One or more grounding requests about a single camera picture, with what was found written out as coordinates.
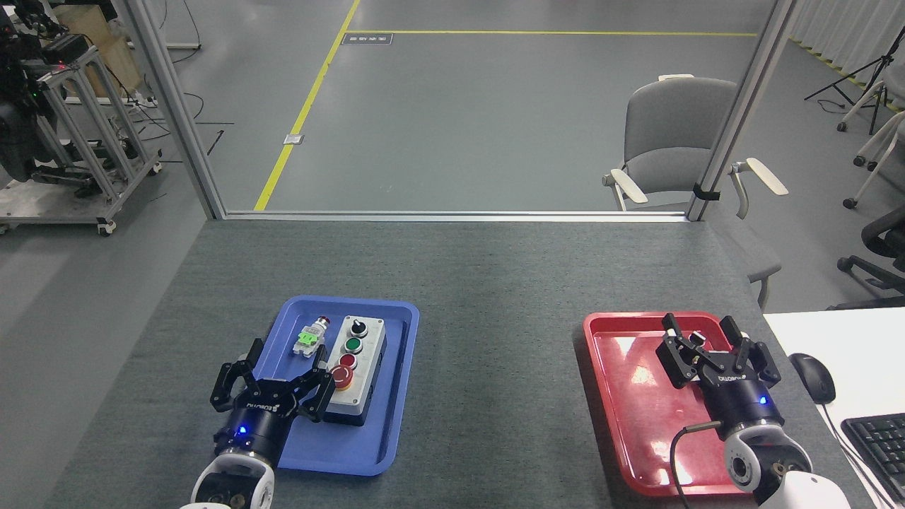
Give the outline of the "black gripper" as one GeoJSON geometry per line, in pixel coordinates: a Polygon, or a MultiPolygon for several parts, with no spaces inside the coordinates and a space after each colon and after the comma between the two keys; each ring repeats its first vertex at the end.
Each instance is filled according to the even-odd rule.
{"type": "Polygon", "coordinates": [[[720,440],[727,440],[740,425],[756,425],[762,420],[780,426],[785,424],[767,390],[767,386],[775,386],[781,380],[769,348],[765,342],[753,341],[747,333],[741,332],[733,316],[725,316],[720,321],[720,328],[732,348],[730,369],[741,374],[745,368],[753,368],[742,375],[724,375],[711,370],[715,361],[704,348],[707,339],[698,331],[685,337],[673,313],[666,313],[662,326],[665,335],[655,353],[670,384],[675,389],[682,389],[699,377],[699,389],[708,415],[711,420],[720,421],[717,427],[720,440]]]}
{"type": "Polygon", "coordinates": [[[263,351],[255,338],[245,357],[224,362],[210,396],[217,412],[229,412],[226,425],[214,434],[214,454],[229,450],[258,455],[265,462],[280,461],[284,445],[298,416],[319,423],[336,390],[329,368],[314,367],[292,380],[256,380],[253,376],[263,351]],[[232,397],[236,380],[246,389],[232,397]]]}

